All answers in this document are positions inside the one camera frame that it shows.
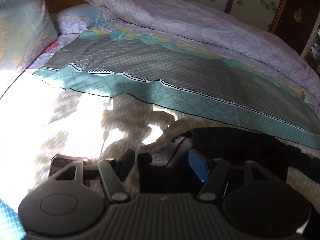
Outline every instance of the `bed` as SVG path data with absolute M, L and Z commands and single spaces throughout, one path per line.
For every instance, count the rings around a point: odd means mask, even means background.
M 59 35 L 2 96 L 0 196 L 14 211 L 57 153 L 156 151 L 198 127 L 267 133 L 320 158 L 319 77 L 272 34 L 180 0 L 54 1 L 51 13 L 87 2 L 116 18 Z M 320 212 L 319 184 L 291 167 L 287 183 Z M 139 192 L 136 166 L 124 186 Z

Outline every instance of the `pink cloth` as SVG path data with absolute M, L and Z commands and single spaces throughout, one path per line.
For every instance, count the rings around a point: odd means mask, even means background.
M 55 42 L 51 43 L 51 45 L 50 45 L 49 47 L 47 47 L 47 48 L 44 50 L 43 53 L 46 53 L 46 52 L 49 51 L 50 49 L 53 49 L 53 48 L 55 48 L 55 47 L 57 47 L 57 46 L 59 46 L 59 45 L 60 45 L 60 44 L 55 41 Z

